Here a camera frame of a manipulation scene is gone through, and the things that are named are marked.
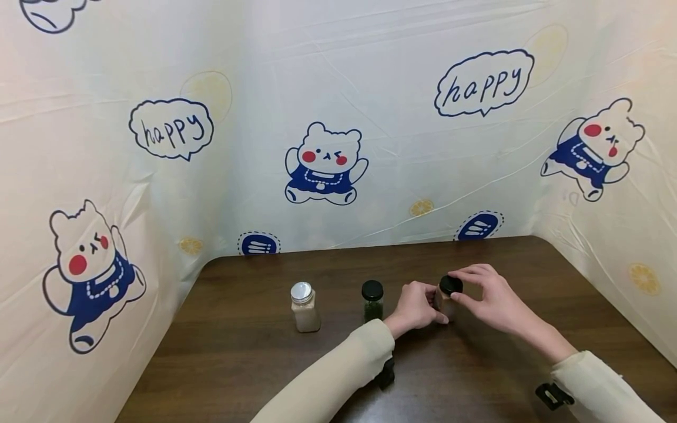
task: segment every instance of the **glass jar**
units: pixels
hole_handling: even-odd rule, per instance
[[[301,333],[320,330],[322,320],[315,308],[315,291],[310,284],[308,282],[296,283],[292,287],[291,295],[297,330]]]
[[[444,275],[435,291],[435,308],[447,316],[449,321],[453,321],[456,314],[456,301],[451,298],[453,292],[463,292],[463,281]]]
[[[379,281],[368,280],[362,284],[364,300],[364,323],[370,320],[383,320],[383,285]]]

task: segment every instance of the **silver metal lid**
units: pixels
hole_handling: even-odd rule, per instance
[[[292,287],[292,301],[297,304],[306,303],[313,294],[313,288],[308,282],[297,282]]]

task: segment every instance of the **white backdrop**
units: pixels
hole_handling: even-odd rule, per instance
[[[675,17],[4,2],[0,420],[113,422],[236,254],[536,234],[677,364]]]

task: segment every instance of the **dark brown tabletop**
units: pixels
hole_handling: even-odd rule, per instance
[[[578,349],[593,351],[667,422],[677,372],[551,245],[535,237],[226,257],[200,274],[118,423],[248,422],[362,323],[360,287],[385,287],[385,313],[411,280],[490,263]],[[322,329],[299,334],[289,290],[317,292]],[[466,292],[479,298],[475,287]],[[333,422],[574,422],[534,395],[549,367],[527,345],[459,312],[397,341],[395,383],[358,391]]]

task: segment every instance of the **sweater sleeve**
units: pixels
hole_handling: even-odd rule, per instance
[[[392,357],[395,340],[381,320],[358,328],[299,374],[259,411],[252,423],[327,423]]]
[[[552,377],[575,399],[569,409],[581,423],[665,423],[621,376],[590,351],[556,364]]]

